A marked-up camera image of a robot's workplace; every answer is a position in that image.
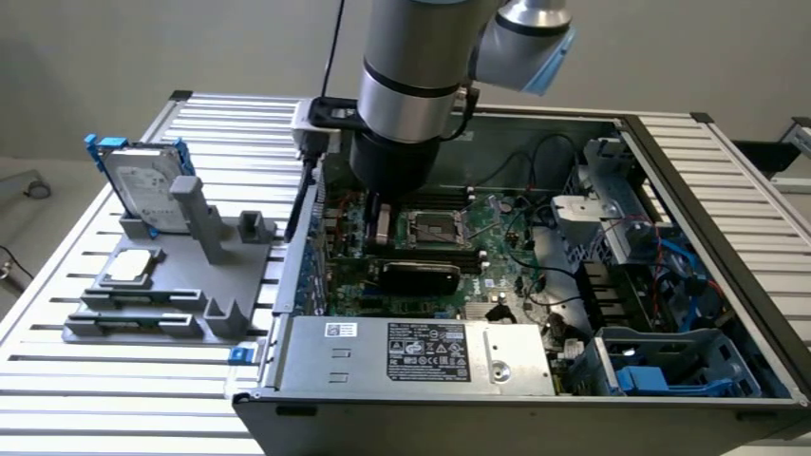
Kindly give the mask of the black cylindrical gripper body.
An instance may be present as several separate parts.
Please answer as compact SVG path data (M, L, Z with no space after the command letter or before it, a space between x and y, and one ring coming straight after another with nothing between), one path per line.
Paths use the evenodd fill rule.
M441 141L392 141L371 131L356 131L352 138L349 167L371 193L403 196L419 190L432 170Z

